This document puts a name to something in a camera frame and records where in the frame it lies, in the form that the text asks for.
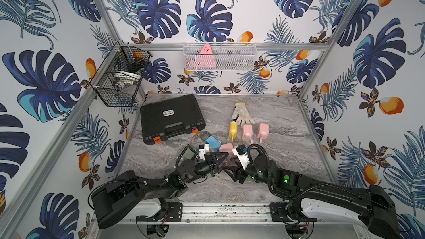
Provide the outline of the pink clear sharpener tray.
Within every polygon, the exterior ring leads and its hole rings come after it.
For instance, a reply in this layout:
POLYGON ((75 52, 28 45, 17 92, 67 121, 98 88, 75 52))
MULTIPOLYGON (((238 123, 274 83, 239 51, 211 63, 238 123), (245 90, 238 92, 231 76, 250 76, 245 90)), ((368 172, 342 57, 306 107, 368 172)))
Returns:
POLYGON ((224 164, 224 166, 223 166, 223 169, 230 169, 230 170, 233 170, 233 169, 235 169, 235 168, 237 168, 237 164, 236 164, 236 162, 235 162, 234 160, 229 159, 229 160, 226 160, 226 161, 225 161, 225 164, 224 164))

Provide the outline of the pink pencil sharpener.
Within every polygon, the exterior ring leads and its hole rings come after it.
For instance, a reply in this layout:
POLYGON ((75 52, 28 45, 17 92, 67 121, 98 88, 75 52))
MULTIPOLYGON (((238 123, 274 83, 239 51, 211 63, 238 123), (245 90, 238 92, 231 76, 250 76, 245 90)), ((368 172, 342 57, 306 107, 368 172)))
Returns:
POLYGON ((269 136, 269 125, 266 123, 259 124, 259 129, 257 132, 257 138, 259 142, 262 143, 263 140, 266 140, 269 136))
POLYGON ((226 144, 221 145, 220 152, 226 152, 230 156, 232 156, 233 155, 233 148, 234 148, 234 146, 233 146, 232 143, 226 143, 226 144))
POLYGON ((253 143, 253 128, 252 125, 243 125, 242 140, 253 143))

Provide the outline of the yellow pencil sharpener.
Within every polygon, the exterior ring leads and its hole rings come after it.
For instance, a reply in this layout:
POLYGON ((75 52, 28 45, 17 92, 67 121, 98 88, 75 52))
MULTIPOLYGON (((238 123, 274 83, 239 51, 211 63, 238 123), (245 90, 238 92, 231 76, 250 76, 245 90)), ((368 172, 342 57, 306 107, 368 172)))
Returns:
POLYGON ((231 138, 231 141, 233 142, 238 134, 238 124, 235 121, 230 122, 229 124, 229 137, 231 138))

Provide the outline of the blue pencil sharpener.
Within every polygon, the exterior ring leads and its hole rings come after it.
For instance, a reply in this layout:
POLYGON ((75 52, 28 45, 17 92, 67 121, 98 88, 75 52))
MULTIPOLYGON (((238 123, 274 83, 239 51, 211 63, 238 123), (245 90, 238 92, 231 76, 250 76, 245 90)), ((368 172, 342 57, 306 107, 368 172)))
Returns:
POLYGON ((218 152, 220 150, 221 143, 215 137, 210 136, 205 141, 209 145, 209 148, 212 149, 213 151, 218 152))

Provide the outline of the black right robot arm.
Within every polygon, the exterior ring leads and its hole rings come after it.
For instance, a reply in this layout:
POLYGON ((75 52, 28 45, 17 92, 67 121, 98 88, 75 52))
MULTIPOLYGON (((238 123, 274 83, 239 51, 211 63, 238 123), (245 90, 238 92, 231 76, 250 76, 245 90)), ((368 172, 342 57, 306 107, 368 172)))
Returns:
POLYGON ((376 236, 401 237, 395 203, 382 187, 343 187, 280 168, 266 150, 255 143, 248 147, 240 145, 234 151, 238 158, 235 166, 223 170, 234 182, 242 184, 250 178, 267 185, 270 193, 289 202, 287 212, 291 219, 307 220, 309 217, 302 212, 301 202, 314 199, 357 213, 357 220, 376 236))

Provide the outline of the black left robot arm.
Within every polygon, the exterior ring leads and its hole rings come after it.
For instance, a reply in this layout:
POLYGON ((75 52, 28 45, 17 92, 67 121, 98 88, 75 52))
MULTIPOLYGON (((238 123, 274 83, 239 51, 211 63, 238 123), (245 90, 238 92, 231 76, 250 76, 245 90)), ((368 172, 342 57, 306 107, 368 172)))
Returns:
POLYGON ((187 184, 222 171, 227 152, 196 152, 186 145, 179 153, 175 171, 164 178, 143 178, 132 170, 93 190, 92 202, 99 229, 107 229, 120 222, 140 201, 171 199, 188 190, 187 184))

